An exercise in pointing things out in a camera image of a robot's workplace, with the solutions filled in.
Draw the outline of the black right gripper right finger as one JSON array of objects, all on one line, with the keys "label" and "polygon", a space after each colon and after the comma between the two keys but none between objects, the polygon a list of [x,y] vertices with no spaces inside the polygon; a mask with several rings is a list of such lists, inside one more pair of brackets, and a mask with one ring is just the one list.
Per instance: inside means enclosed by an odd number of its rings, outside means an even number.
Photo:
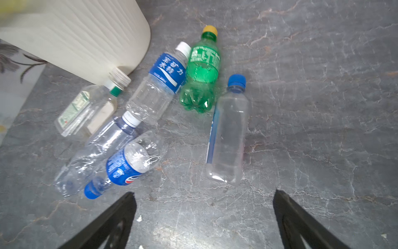
[{"label": "black right gripper right finger", "polygon": [[304,249],[304,243],[312,249],[348,248],[286,192],[278,189],[275,191],[273,208],[284,248]]}]

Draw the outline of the clear bottle blue label blue cap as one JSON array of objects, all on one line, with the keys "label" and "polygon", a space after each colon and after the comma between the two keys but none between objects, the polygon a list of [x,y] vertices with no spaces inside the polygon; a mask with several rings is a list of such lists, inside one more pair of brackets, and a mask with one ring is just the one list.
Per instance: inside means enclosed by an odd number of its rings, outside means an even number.
[{"label": "clear bottle blue label blue cap", "polygon": [[164,138],[149,130],[129,141],[102,161],[84,188],[88,199],[96,199],[113,186],[126,186],[158,166],[165,155]]}]

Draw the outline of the crushed clear bottle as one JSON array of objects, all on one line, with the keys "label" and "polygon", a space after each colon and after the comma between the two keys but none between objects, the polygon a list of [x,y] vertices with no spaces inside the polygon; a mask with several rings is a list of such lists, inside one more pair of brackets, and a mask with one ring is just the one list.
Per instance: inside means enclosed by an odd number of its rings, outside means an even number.
[{"label": "crushed clear bottle", "polygon": [[94,173],[98,163],[137,137],[136,128],[140,123],[138,118],[126,111],[99,128],[56,176],[55,187],[61,195],[69,197],[77,194]]}]

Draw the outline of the small green bottle yellow cap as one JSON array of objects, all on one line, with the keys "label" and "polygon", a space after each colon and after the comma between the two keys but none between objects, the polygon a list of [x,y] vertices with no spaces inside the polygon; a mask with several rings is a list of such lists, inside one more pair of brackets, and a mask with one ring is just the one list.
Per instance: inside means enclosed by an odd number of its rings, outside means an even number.
[{"label": "small green bottle yellow cap", "polygon": [[217,46],[218,31],[214,26],[203,29],[201,39],[193,47],[186,70],[186,83],[179,103],[188,111],[206,113],[215,102],[221,55]]}]

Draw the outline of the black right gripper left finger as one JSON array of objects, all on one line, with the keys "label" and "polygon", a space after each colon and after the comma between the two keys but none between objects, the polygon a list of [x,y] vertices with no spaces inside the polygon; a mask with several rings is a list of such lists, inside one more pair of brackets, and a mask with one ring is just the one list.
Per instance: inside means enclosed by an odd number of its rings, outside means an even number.
[{"label": "black right gripper left finger", "polygon": [[98,249],[104,243],[106,249],[124,249],[131,233],[136,209],[134,193],[127,192],[60,248]]}]

